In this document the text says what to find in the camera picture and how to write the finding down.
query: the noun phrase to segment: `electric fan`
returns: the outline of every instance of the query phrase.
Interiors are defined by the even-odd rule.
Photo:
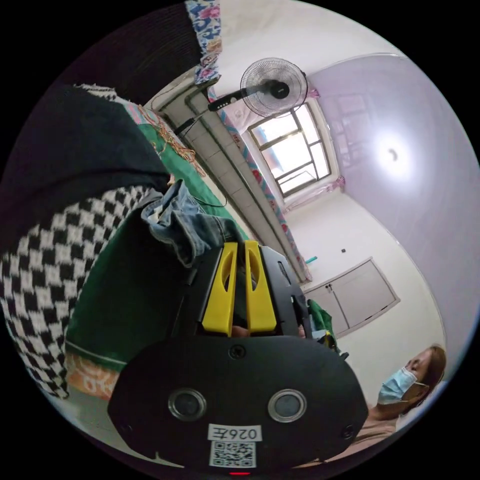
[[[216,112],[237,100],[261,117],[278,115],[299,107],[308,93],[307,76],[282,58],[263,58],[252,63],[241,77],[240,90],[218,98],[197,116],[189,118],[173,132],[179,135],[207,112]]]

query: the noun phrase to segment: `cabinet door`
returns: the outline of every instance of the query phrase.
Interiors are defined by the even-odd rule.
[[[350,328],[368,320],[395,301],[395,296],[371,261],[329,285]]]
[[[307,293],[305,297],[309,300],[317,302],[328,314],[331,315],[331,327],[335,335],[341,334],[349,329],[349,325],[345,320],[342,309],[339,306],[335,295],[329,288],[321,286]]]

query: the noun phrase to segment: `window frame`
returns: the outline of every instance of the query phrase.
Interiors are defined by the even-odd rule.
[[[310,155],[310,161],[286,172],[286,173],[283,173],[282,175],[280,175],[279,177],[275,178],[273,173],[272,173],[272,177],[276,183],[276,186],[278,188],[278,191],[280,192],[282,198],[286,199],[288,197],[290,197],[291,195],[293,194],[296,194],[298,192],[300,192],[301,190],[313,185],[313,184],[316,184],[317,182],[320,182],[324,179],[326,179],[327,177],[329,177],[331,174],[332,174],[332,166],[330,165],[330,160],[329,160],[329,157],[327,155],[327,152],[326,152],[326,149],[325,149],[325,142],[324,142],[324,139],[322,138],[322,134],[321,134],[321,131],[319,129],[319,126],[317,124],[317,121],[316,121],[316,118],[315,118],[315,115],[313,114],[312,112],[312,109],[310,107],[310,105],[305,102],[304,104],[302,104],[301,106],[305,106],[305,108],[307,109],[308,111],[308,114],[310,115],[310,118],[311,118],[311,121],[313,123],[313,126],[315,127],[316,129],[316,132],[317,132],[317,135],[318,135],[318,140],[312,142],[312,143],[309,143],[307,141],[307,136],[305,135],[305,132],[303,131],[302,129],[302,125],[300,124],[300,120],[297,116],[297,113],[296,113],[296,110],[298,110],[298,108],[290,108],[288,110],[285,110],[277,115],[273,115],[273,116],[270,116],[268,118],[262,118],[262,120],[254,123],[253,125],[250,125],[247,129],[248,131],[248,134],[250,135],[250,137],[253,139],[253,142],[255,143],[255,146],[258,148],[259,152],[261,153],[261,156],[262,158],[265,160],[265,157],[264,157],[264,150],[267,150],[269,149],[270,147],[276,145],[276,144],[279,144],[280,142],[283,142],[284,140],[288,139],[289,137],[292,137],[294,135],[297,135],[299,133],[302,134],[303,136],[303,140],[305,142],[305,145],[307,147],[307,150],[308,150],[308,153]],[[270,140],[266,143],[264,143],[263,145],[260,145],[259,144],[259,141],[257,139],[257,137],[255,136],[255,134],[253,133],[253,130],[256,129],[257,127],[259,127],[260,125],[268,122],[269,120],[272,120],[272,119],[275,119],[275,118],[279,118],[279,117],[283,117],[284,115],[286,114],[290,114],[295,122],[295,125],[296,125],[296,129],[295,130],[292,130],[291,132],[289,133],[286,133],[284,135],[281,135],[279,136],[278,138],[275,138],[273,140]],[[323,151],[323,156],[325,157],[325,162],[326,162],[326,167],[327,167],[327,174],[326,175],[323,175],[323,176],[319,176],[319,173],[318,173],[318,170],[317,170],[317,165],[315,164],[315,160],[314,160],[314,156],[312,154],[312,147],[314,145],[317,145],[317,144],[320,144],[321,146],[321,149]],[[292,188],[291,190],[288,190],[287,192],[283,192],[282,190],[282,187],[281,187],[281,180],[284,179],[285,177],[297,172],[298,170],[301,170],[303,168],[305,168],[306,166],[308,165],[313,165],[313,168],[315,170],[315,174],[316,174],[316,178],[313,178],[312,180],[310,181],[307,181],[305,183],[302,183],[301,185],[299,186],[296,186],[295,188]]]

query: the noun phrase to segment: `black and white checkered cloth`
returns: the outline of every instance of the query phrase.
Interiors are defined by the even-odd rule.
[[[118,188],[56,213],[32,228],[0,260],[0,303],[8,331],[30,376],[67,398],[65,340],[95,261],[150,189]]]

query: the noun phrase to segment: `screw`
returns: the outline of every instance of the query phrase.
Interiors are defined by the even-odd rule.
[[[340,435],[345,440],[351,439],[354,436],[354,426],[347,425],[343,428]]]
[[[229,351],[228,354],[230,357],[234,360],[240,360],[242,359],[247,351],[245,350],[245,347],[242,345],[234,345]]]

